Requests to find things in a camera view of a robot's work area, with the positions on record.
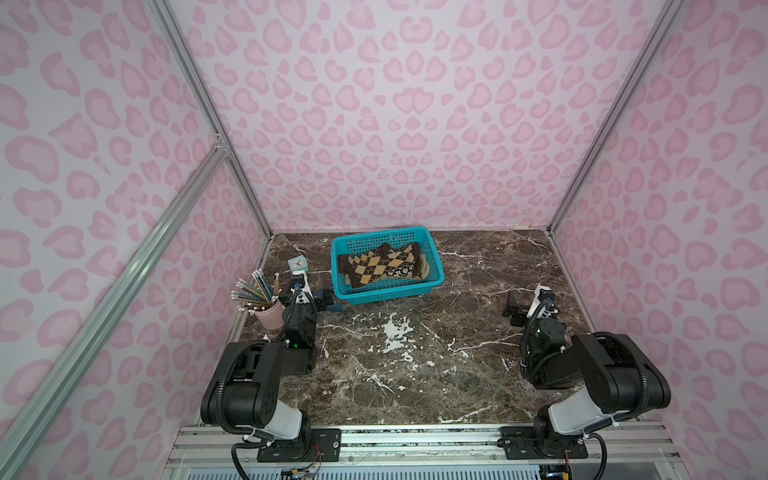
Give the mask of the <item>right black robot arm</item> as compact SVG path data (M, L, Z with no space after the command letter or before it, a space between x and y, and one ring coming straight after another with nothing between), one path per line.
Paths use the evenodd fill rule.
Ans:
M522 330L522 378L537 390L573 392L542 407L531 425L502 428L497 445L507 459L584 459L586 440L600 430L670 404L668 381L628 335L568 336L551 288L537 286L528 307L509 294L502 314Z

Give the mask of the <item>daisy sock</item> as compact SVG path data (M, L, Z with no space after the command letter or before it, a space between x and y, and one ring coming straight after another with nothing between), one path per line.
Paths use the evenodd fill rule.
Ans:
M387 279L419 279L421 272L416 264L401 264L396 267L388 266L383 276Z

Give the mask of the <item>tan argyle sock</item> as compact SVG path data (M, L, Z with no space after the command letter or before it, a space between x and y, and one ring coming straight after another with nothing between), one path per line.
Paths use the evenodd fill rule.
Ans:
M421 254L419 257L418 267L419 269L418 269L417 278L422 281L426 280L430 274L430 264L424 254Z

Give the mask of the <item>aluminium front rail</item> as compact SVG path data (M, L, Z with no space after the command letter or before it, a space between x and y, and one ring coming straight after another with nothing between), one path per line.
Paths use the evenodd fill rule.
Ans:
M336 427L329 459L312 455L307 479L687 479L669 431L657 421L626 422L577 438L584 458L538 459L497 442L502 424L348 425Z

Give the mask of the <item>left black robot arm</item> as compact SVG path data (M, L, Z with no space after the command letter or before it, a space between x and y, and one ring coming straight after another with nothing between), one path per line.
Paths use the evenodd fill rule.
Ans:
M279 399L281 380L313 372L317 360L320 313L334 304L333 293L313 293L299 271L278 296L283 326L275 340L231 342L222 354L200 406L204 424L239 437L230 448L234 467L248 477L239 453L257 450L259 461L303 463L290 475L316 472L323 450L302 410Z

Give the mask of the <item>teal plastic basket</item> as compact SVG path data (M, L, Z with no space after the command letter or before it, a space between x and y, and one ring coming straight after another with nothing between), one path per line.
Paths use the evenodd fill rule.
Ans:
M334 239L331 273L336 296L353 305L424 295L445 280L436 243L421 226Z

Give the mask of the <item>small teal clock cube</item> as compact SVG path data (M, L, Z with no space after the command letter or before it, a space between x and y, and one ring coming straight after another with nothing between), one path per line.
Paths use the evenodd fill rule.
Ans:
M289 270L292 273L298 273L298 272L308 272L309 271L309 264L308 260L305 256L300 255L297 257L293 257L287 261Z

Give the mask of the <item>bundle of pencils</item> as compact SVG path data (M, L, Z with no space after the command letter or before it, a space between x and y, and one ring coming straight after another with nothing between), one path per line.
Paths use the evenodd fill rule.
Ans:
M248 315L263 313L279 302L277 280L270 282L263 270L256 269L248 279L237 280L230 299L237 303L240 312Z

